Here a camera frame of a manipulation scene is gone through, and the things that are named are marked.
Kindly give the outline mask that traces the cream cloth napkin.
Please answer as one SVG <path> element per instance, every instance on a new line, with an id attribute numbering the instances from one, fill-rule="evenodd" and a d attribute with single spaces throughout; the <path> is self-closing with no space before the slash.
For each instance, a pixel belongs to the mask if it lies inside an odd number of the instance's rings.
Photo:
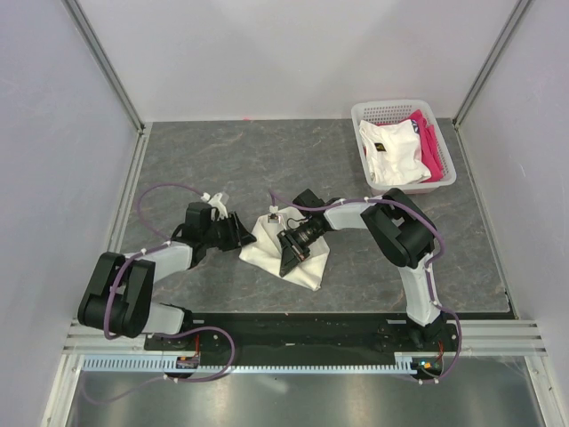
<path id="1" fill-rule="evenodd" d="M 293 207 L 273 209 L 258 217 L 252 229 L 256 241 L 245 246 L 239 255 L 243 262 L 267 273 L 311 291 L 321 287 L 330 248 L 323 237 L 307 247 L 304 259 L 298 257 L 300 248 L 289 247 L 278 235 L 300 226 L 303 222 L 299 210 Z"/>

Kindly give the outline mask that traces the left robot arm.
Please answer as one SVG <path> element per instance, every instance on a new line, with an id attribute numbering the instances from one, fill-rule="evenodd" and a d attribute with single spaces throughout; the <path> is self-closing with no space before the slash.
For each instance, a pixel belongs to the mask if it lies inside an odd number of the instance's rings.
<path id="1" fill-rule="evenodd" d="M 174 273 L 195 268 L 209 249 L 222 252 L 241 249 L 257 241 L 237 213 L 221 205 L 193 202 L 185 220 L 163 244 L 133 254 L 106 252 L 99 257 L 84 296 L 77 320 L 83 326 L 101 330 L 112 340 L 135 338 L 144 332 L 164 333 L 176 350 L 185 350 L 195 340 L 195 328 L 186 323 L 177 307 L 160 310 L 164 320 L 148 328 L 153 318 L 154 284 Z"/>

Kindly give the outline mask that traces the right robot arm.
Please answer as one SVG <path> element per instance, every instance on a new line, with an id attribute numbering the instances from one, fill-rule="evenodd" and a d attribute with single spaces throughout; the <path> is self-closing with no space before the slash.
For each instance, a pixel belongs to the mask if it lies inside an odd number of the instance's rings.
<path id="1" fill-rule="evenodd" d="M 368 230 L 383 256 L 398 268 L 406 298 L 408 342 L 427 350 L 439 339 L 435 322 L 441 317 L 430 265 L 436 241 L 434 223 L 401 190 L 393 188 L 380 197 L 324 201 L 306 189 L 290 204 L 304 218 L 299 226 L 277 234 L 281 246 L 279 276 L 284 277 L 310 257 L 309 247 L 325 233 Z"/>

